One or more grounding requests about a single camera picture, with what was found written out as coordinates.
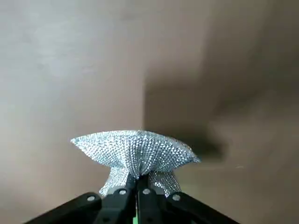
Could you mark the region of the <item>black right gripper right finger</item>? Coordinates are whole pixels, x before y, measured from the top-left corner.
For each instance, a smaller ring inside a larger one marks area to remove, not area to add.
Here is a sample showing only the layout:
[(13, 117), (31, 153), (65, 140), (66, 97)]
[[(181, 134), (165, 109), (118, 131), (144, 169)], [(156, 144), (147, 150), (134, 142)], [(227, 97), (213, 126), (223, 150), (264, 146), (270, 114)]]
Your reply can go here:
[(149, 176), (137, 180), (140, 224), (237, 224), (237, 221), (183, 192), (166, 197), (150, 186)]

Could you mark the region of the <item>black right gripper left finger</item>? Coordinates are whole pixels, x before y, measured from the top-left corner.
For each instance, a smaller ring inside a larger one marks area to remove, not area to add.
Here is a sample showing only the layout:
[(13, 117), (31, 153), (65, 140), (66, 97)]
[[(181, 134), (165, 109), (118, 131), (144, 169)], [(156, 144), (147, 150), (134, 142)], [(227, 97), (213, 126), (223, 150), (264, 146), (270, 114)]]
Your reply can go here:
[(94, 192), (84, 193), (31, 220), (27, 224), (131, 224), (134, 209), (134, 181), (112, 188), (101, 198)]

